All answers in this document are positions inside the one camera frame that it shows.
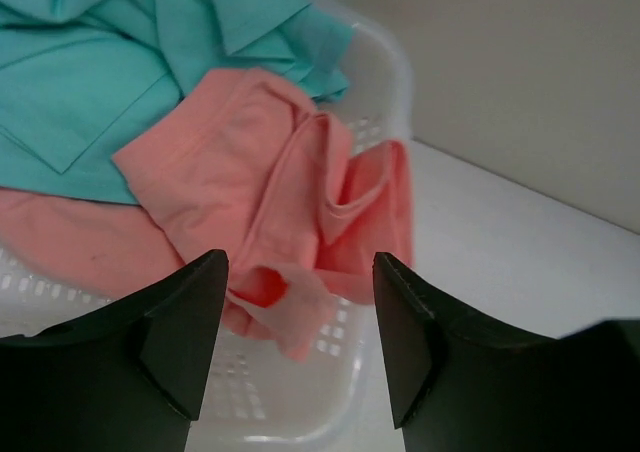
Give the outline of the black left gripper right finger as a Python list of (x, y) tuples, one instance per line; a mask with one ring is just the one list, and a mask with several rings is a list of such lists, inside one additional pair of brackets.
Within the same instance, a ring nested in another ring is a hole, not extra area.
[(561, 338), (493, 318), (379, 253), (373, 285), (393, 423), (409, 451), (635, 451), (639, 323)]

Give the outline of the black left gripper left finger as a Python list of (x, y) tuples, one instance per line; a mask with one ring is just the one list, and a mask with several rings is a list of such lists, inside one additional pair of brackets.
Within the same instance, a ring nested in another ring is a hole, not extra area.
[(213, 250), (76, 319), (1, 342), (5, 451), (182, 451), (201, 412), (229, 262)]

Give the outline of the pink t shirt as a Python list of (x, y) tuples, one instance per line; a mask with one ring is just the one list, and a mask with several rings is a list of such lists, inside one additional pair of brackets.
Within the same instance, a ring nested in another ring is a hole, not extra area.
[(1, 242), (32, 270), (113, 299), (223, 250), (224, 325), (301, 360), (338, 299), (372, 303), (377, 253), (413, 260), (405, 145), (352, 147), (293, 84), (217, 69), (115, 154), (135, 205), (5, 189)]

